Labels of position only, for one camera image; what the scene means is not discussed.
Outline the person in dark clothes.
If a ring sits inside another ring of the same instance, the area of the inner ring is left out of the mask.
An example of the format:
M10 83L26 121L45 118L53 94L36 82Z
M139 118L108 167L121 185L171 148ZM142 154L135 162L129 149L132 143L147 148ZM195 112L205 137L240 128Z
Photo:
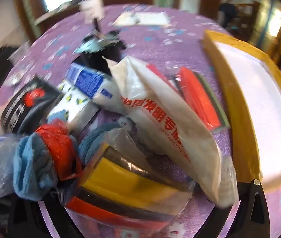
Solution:
M233 0L226 0L224 3L220 4L219 11L223 13L224 20L222 22L222 27L226 27L238 16L238 9L232 3Z

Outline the purple floral tablecloth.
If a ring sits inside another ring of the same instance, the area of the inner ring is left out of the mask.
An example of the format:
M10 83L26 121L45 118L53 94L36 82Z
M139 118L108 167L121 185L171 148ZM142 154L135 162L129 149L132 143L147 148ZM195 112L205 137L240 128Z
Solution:
M105 7L104 10L105 17L100 23L104 32L114 29L113 21L124 11L165 11L171 19L171 25L168 27L131 26L121 28L119 36L127 45L122 56L131 55L149 62L164 74L165 70L180 66L197 71L204 75L220 102L225 104L214 69L200 46L200 39L203 37L205 29L227 34L218 24L193 13L151 5L111 5ZM26 73L17 87L5 85L1 87L0 106L7 103L33 75L41 76L51 85L60 84L76 56L73 51L92 28L92 25L85 24L84 15L77 13L65 18L45 32L29 48L26 56L11 70L9 77L19 70L26 70ZM100 111L91 128L87 126L80 135L80 139L98 124L116 121L118 118L118 114ZM223 154L231 155L229 132L223 131L215 134L214 137ZM153 163L153 167L156 167L161 173L178 180L186 179L185 173L167 156L150 155L150 163ZM265 193L270 214L270 237L281 237L281 189ZM193 237L213 207L203 192L198 189L181 215L175 219L175 223L171 223L153 237ZM68 209L67 211L85 237L141 237L140 233L135 231L116 230L95 221L89 221Z

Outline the yellow taped foam box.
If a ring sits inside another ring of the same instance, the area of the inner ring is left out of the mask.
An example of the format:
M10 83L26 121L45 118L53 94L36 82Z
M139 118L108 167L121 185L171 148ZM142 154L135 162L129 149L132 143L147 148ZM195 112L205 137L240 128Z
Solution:
M224 33L202 39L225 97L239 182L281 188L281 71L263 51Z

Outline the blue knit cloth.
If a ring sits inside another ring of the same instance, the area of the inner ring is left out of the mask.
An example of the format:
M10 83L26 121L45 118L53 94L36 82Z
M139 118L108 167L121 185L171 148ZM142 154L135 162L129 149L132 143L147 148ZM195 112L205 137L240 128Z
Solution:
M18 142L13 170L14 192L23 199L40 201L58 182L52 157L38 133Z

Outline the white plastic jar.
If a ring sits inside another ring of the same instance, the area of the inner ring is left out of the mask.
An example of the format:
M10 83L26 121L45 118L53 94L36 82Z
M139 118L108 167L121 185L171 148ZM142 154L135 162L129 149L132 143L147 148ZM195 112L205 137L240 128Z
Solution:
M79 3L80 11L84 14L86 24L92 23L96 18L102 20L104 18L104 7L102 0L84 0Z

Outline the black electric motor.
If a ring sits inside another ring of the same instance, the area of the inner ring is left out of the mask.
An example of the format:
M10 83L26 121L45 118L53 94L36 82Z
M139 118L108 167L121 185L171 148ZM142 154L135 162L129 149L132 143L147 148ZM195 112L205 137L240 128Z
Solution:
M102 33L96 18L93 19L93 27L93 30L83 37L82 44L75 49L74 54L77 54L78 57L74 62L110 76L107 61L120 62L126 44L119 37L120 30Z

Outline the white bag red text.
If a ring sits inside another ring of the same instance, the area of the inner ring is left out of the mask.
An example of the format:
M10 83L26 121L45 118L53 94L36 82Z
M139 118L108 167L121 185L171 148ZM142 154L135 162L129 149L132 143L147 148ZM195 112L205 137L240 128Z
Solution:
M238 202L236 171L211 132L168 79L152 64L126 56L106 60L127 116L139 138L166 154L219 208Z

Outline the yellow red sponge pack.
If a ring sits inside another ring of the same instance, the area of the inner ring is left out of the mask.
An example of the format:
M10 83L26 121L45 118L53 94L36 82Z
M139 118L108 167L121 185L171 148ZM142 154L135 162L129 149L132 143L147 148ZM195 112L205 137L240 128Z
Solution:
M103 143L82 175L59 198L66 208L89 219L151 235L186 207L193 186L193 182L165 178L141 158Z

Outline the white notepad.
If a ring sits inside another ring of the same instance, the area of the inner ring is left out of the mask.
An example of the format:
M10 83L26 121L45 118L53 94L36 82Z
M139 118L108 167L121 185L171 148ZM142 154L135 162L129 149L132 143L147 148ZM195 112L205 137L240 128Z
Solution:
M167 26L170 18L166 12L123 12L113 23L114 26Z

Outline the blue white tissue pack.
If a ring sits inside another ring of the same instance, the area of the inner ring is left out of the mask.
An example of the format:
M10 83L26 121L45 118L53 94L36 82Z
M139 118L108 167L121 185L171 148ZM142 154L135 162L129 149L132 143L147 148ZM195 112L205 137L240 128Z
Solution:
M72 62L65 79L105 110L125 114L121 93L113 78Z

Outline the black red-logo packet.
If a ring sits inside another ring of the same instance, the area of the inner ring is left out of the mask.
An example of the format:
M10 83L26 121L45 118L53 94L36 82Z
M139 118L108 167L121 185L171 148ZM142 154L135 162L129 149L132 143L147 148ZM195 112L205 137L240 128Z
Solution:
M2 112L0 125L5 133L31 134L40 125L61 92L34 76L9 101Z

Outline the red green sponge pack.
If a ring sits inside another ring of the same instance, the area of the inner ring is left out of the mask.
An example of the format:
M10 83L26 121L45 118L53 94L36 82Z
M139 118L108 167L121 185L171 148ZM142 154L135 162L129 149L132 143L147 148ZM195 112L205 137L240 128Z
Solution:
M174 81L184 100L210 132L217 133L230 128L222 105L201 74L181 67Z

